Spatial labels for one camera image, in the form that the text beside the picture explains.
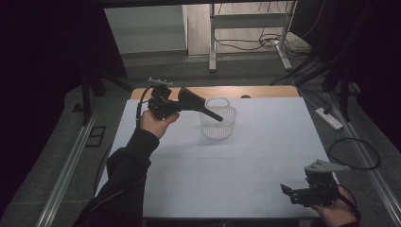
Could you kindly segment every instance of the wire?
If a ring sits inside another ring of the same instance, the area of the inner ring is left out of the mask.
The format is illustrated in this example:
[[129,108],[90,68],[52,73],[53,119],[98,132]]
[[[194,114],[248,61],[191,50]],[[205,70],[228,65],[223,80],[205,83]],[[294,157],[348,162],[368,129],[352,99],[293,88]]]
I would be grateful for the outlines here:
[[218,8],[218,14],[220,14],[220,11],[221,11],[221,7],[223,6],[223,4],[221,3],[220,4],[220,8]]
[[239,46],[236,46],[236,45],[232,45],[232,44],[222,44],[222,43],[221,43],[219,40],[217,40],[216,38],[215,38],[215,40],[216,40],[216,42],[217,42],[218,44],[220,44],[220,45],[230,46],[230,47],[233,47],[233,48],[236,48],[236,49],[240,49],[240,50],[245,50],[245,51],[257,50],[257,49],[260,49],[260,48],[264,47],[263,45],[260,45],[260,46],[258,46],[258,47],[256,47],[256,48],[245,49],[245,48],[242,48],[242,47],[239,47]]
[[315,56],[311,55],[308,56],[306,59],[304,59],[304,61],[298,65],[294,70],[292,70],[290,73],[288,73],[286,76],[281,77],[279,79],[274,79],[271,81],[270,86],[276,84],[278,81],[282,80],[282,79],[287,79],[290,78],[292,76],[294,76],[299,70],[301,70],[302,68],[304,68],[307,64],[309,64],[313,59],[315,58]]
[[328,103],[324,98],[322,98],[321,96],[319,96],[318,94],[316,94],[316,93],[314,93],[314,92],[312,92],[312,91],[309,91],[309,90],[307,90],[307,89],[305,89],[305,88],[302,88],[303,90],[305,90],[305,91],[307,91],[307,92],[309,92],[310,94],[312,94],[312,95],[314,95],[314,96],[316,96],[316,97],[318,97],[321,101],[323,101],[327,106],[329,106],[329,108],[328,109],[325,109],[325,110],[331,110],[332,109],[332,106],[330,105],[330,103]]
[[[352,165],[346,164],[345,162],[343,162],[343,161],[339,160],[338,158],[336,158],[335,156],[333,156],[333,155],[331,154],[331,151],[332,151],[333,147],[334,147],[337,143],[342,142],[342,141],[345,141],[345,140],[354,140],[354,141],[358,141],[358,142],[360,142],[360,143],[365,144],[366,146],[368,146],[371,150],[373,150],[373,151],[375,152],[375,155],[376,155],[376,157],[377,157],[377,162],[376,162],[376,164],[375,164],[374,166],[370,166],[370,167],[352,166]],[[375,169],[375,168],[379,167],[379,166],[380,166],[380,163],[381,163],[381,157],[380,157],[380,154],[378,153],[377,149],[375,149],[371,144],[369,144],[368,142],[366,142],[366,141],[364,141],[364,140],[357,139],[357,138],[352,138],[352,137],[346,137],[346,138],[342,138],[342,139],[340,139],[340,140],[335,141],[335,142],[328,148],[328,150],[327,150],[327,155],[328,155],[329,157],[331,157],[334,161],[338,162],[339,164],[342,164],[342,165],[344,165],[344,166],[349,166],[350,168],[359,169],[359,170],[372,170],[372,169]]]
[[97,190],[97,183],[99,181],[99,173],[100,173],[100,169],[103,166],[104,160],[106,159],[106,157],[108,156],[108,154],[110,153],[110,151],[112,150],[112,145],[109,145],[109,147],[107,148],[106,152],[104,153],[103,157],[101,158],[100,164],[97,168],[97,172],[96,172],[96,180],[95,180],[95,185],[94,185],[94,195],[96,194],[96,190]]
[[346,187],[345,187],[344,185],[342,185],[342,184],[337,184],[337,186],[340,186],[340,187],[344,188],[344,189],[351,195],[351,198],[352,198],[352,200],[353,200],[353,202],[354,202],[354,205],[355,205],[355,207],[357,208],[357,199],[355,199],[355,196],[354,196],[354,194],[352,194],[351,190],[348,189],[348,188],[346,188]]
[[147,89],[145,89],[144,93],[141,96],[141,99],[138,102],[138,107],[136,107],[136,128],[139,128],[139,124],[141,122],[141,110],[142,110],[142,104],[144,102],[145,94],[148,92],[150,88],[154,88],[154,86],[149,86]]

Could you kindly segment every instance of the black cable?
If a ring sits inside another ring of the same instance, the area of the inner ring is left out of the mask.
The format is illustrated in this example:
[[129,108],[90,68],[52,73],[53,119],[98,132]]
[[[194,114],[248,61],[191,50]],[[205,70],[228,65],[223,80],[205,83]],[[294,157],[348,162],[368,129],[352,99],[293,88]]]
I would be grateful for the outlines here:
[[[371,150],[373,150],[373,151],[375,152],[375,155],[376,155],[376,157],[377,157],[377,163],[376,163],[374,166],[370,166],[370,167],[359,167],[359,166],[352,166],[352,165],[346,164],[345,162],[343,162],[343,161],[339,160],[338,158],[334,157],[334,156],[331,154],[331,151],[332,151],[333,147],[334,147],[337,143],[342,142],[342,141],[345,141],[345,140],[354,140],[354,141],[358,141],[358,142],[360,142],[360,143],[365,144],[366,146],[368,146]],[[341,164],[341,165],[349,166],[350,168],[359,169],[359,170],[372,170],[372,169],[375,169],[375,168],[379,167],[379,166],[380,166],[380,163],[381,163],[381,157],[380,157],[380,154],[378,153],[377,149],[375,149],[371,144],[369,144],[368,142],[366,142],[366,141],[364,141],[364,140],[357,139],[357,138],[352,138],[352,137],[346,137],[346,138],[342,138],[342,139],[339,139],[339,140],[335,141],[335,142],[334,142],[332,145],[330,145],[330,147],[328,148],[328,150],[327,150],[327,155],[328,155],[330,158],[332,158],[334,161],[338,162],[338,163]]]
[[278,10],[281,12],[279,2],[277,2],[277,8],[278,8]]
[[103,157],[101,158],[100,164],[99,164],[99,166],[97,168],[96,178],[95,178],[95,185],[94,185],[94,195],[96,194],[97,183],[99,182],[100,169],[103,167],[104,160],[106,159],[106,157],[109,156],[111,150],[112,150],[112,145],[109,145],[109,147],[107,148],[106,152],[103,154]]
[[218,44],[220,44],[220,45],[230,46],[230,47],[233,47],[233,48],[236,48],[236,49],[240,49],[240,50],[245,50],[245,51],[257,50],[257,49],[260,49],[260,48],[264,47],[263,45],[260,45],[260,46],[258,46],[258,47],[256,47],[256,48],[245,49],[245,48],[241,48],[241,47],[239,47],[239,46],[232,45],[232,44],[222,44],[222,43],[221,43],[219,40],[217,40],[216,38],[215,38],[215,40],[216,40],[216,42],[217,42]]
[[345,204],[348,205],[348,207],[351,208],[351,210],[354,212],[355,218],[357,219],[357,223],[359,223],[361,215],[360,215],[359,210],[357,209],[357,199],[355,199],[354,194],[352,194],[352,192],[348,188],[346,188],[344,185],[337,184],[337,186],[344,188],[351,195],[353,201],[350,201],[348,198],[346,198],[342,194],[339,194],[339,199],[342,200]]
[[342,184],[337,184],[337,186],[340,186],[340,187],[344,188],[351,195],[351,198],[353,200],[354,206],[357,208],[357,199],[355,199],[354,194],[352,194],[352,192]]
[[136,180],[135,182],[133,182],[132,184],[128,185],[127,187],[121,189],[120,191],[112,194],[110,197],[98,202],[96,205],[94,205],[94,207],[92,207],[90,210],[86,211],[84,214],[81,214],[78,219],[76,220],[76,222],[74,223],[74,226],[79,226],[86,218],[89,217],[89,215],[91,215],[95,210],[97,210],[100,206],[104,205],[105,203],[111,201],[112,199],[114,199],[115,197],[128,192],[129,190],[131,190],[132,188],[134,188],[135,186],[138,186],[139,184],[141,184],[145,179],[147,178],[147,175],[143,175],[142,177],[140,177],[138,180]]
[[220,11],[221,11],[221,7],[223,6],[223,4],[221,3],[220,4],[220,8],[218,8],[218,14],[220,14]]
[[318,94],[316,94],[316,93],[314,93],[314,92],[312,92],[312,91],[310,91],[310,90],[307,90],[306,88],[301,88],[301,87],[300,87],[300,89],[302,89],[302,90],[304,90],[304,91],[307,91],[307,92],[309,92],[310,94],[312,94],[312,95],[318,97],[321,101],[323,101],[325,104],[327,104],[327,106],[329,106],[330,109],[332,108],[331,105],[330,105],[330,103],[328,103],[328,101],[326,101],[324,98],[322,98],[322,97],[319,96]]
[[144,103],[145,94],[148,92],[150,88],[154,88],[154,86],[150,86],[147,89],[145,89],[144,93],[141,96],[141,99],[138,102],[138,107],[136,108],[136,118],[135,118],[136,128],[140,127],[142,104]]
[[293,69],[291,72],[289,72],[286,76],[283,76],[283,77],[281,77],[281,78],[272,80],[271,83],[270,83],[270,86],[274,85],[275,83],[277,83],[277,82],[280,81],[280,80],[283,80],[283,79],[287,79],[287,78],[292,77],[292,76],[295,75],[299,70],[301,70],[301,69],[304,68],[307,64],[309,64],[314,58],[315,58],[315,56],[313,56],[313,55],[308,56],[306,59],[304,59],[304,61],[303,61],[301,64],[299,64],[295,69]]

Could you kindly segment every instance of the dark curtain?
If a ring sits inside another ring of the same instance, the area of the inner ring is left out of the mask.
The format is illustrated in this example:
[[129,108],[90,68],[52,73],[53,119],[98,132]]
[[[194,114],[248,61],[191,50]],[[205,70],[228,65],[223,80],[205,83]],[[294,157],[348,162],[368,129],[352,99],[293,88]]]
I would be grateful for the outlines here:
[[401,150],[401,1],[378,1],[350,50],[347,65],[363,110]]
[[103,8],[1,2],[2,215],[58,123],[66,93],[80,86],[80,73],[127,75]]

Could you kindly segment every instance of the transparent container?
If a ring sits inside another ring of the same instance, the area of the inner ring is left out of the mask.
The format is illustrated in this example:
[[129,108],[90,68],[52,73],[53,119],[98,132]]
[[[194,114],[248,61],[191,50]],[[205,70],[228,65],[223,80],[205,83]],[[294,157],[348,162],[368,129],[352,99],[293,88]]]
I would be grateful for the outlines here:
[[234,131],[236,110],[230,106],[230,102],[225,97],[215,97],[206,101],[205,107],[210,111],[223,117],[221,122],[214,118],[200,113],[201,132],[210,139],[224,139]]

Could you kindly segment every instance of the white paper sheet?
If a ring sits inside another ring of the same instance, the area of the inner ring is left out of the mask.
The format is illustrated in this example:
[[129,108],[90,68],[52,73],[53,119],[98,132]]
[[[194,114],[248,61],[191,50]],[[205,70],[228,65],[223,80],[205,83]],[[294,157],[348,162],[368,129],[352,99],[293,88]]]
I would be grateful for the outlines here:
[[[144,217],[308,218],[280,183],[306,188],[304,167],[327,161],[301,97],[230,99],[235,130],[214,141],[201,133],[199,113],[181,112],[151,156]],[[112,151],[125,147],[135,128],[137,100],[128,100]],[[107,181],[106,170],[99,188]]]

